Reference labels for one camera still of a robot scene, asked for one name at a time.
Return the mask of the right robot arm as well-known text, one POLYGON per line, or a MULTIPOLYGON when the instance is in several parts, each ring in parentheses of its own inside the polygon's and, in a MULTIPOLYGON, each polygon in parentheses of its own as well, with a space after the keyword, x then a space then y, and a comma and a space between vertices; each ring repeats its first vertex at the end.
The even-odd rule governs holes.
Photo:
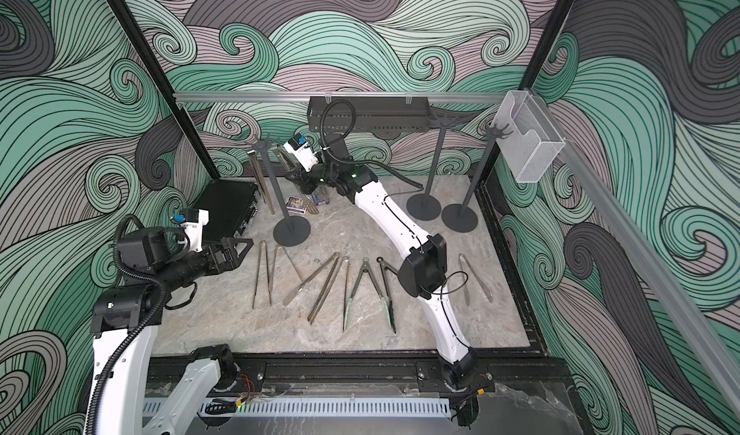
POLYGON ((423 305, 441 361, 442 379, 454 391, 466 388, 477 365, 477 355, 455 316, 450 301, 446 241, 432 235, 395 203, 373 170, 351 157, 338 158, 328 146, 321 157, 303 138, 283 144, 298 164, 286 174, 301 192, 328 185, 359 207, 383 230, 402 257, 397 278, 405 292, 423 305))

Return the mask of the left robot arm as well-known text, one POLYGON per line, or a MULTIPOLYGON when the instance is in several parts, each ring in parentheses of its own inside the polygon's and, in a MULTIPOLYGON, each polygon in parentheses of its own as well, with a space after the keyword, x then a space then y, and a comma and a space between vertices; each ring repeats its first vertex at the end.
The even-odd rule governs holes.
POLYGON ((94 372, 86 434, 183 434, 208 394, 231 389, 240 375, 227 344, 198 348, 164 405, 143 421, 152 348, 173 292, 238 269, 254 246, 250 238, 203 244, 203 221, 175 222, 173 229, 146 227, 129 213, 115 230, 118 280, 92 306, 94 372))

